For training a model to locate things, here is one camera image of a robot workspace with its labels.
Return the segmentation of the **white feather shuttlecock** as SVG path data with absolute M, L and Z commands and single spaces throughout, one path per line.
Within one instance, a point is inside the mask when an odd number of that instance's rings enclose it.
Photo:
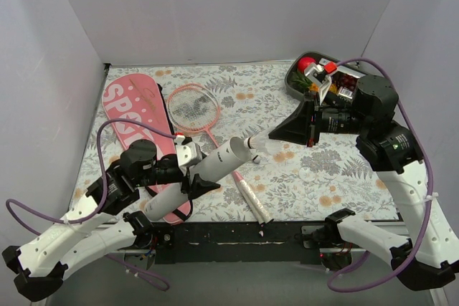
M 270 139 L 268 132 L 262 132 L 255 135 L 252 135 L 243 140 L 245 147 L 267 153 L 269 155 L 278 154 L 282 147 L 278 141 Z

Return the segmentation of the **clear tube lid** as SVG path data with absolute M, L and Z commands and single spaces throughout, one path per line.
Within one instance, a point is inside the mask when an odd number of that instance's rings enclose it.
M 298 177 L 305 183 L 312 183 L 316 180 L 317 175 L 308 168 L 302 168 L 298 172 Z

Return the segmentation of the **white shuttlecock tube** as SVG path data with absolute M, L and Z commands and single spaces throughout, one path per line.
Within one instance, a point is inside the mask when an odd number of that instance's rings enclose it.
M 250 149 L 238 137 L 230 138 L 208 156 L 194 142 L 178 145 L 173 166 L 178 176 L 146 203 L 144 213 L 150 221 L 158 221 L 187 201 L 218 189 L 222 178 L 250 160 Z

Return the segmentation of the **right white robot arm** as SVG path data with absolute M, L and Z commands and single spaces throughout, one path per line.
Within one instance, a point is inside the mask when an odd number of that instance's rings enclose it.
M 317 92 L 305 94 L 269 136 L 311 147 L 322 133 L 354 134 L 356 148 L 389 190 L 408 234 L 393 234 L 342 209 L 306 239 L 333 247 L 355 244 L 385 261 L 408 289 L 432 290 L 458 273 L 458 237 L 435 198 L 432 171 L 415 134 L 394 120 L 398 100 L 388 79 L 366 75 L 335 105 Z

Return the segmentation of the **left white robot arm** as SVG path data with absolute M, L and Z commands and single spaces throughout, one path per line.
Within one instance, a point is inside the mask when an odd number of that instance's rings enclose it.
M 139 189 L 178 186 L 154 198 L 163 217 L 219 188 L 218 181 L 233 170 L 220 157 L 217 151 L 207 156 L 196 143 L 188 142 L 158 158 L 153 142 L 133 142 L 58 222 L 29 243 L 2 252 L 16 275 L 17 291 L 37 302 L 56 292 L 72 273 L 106 254 L 131 246 L 146 248 L 155 237 L 151 220 L 142 211 L 126 211 L 139 200 Z

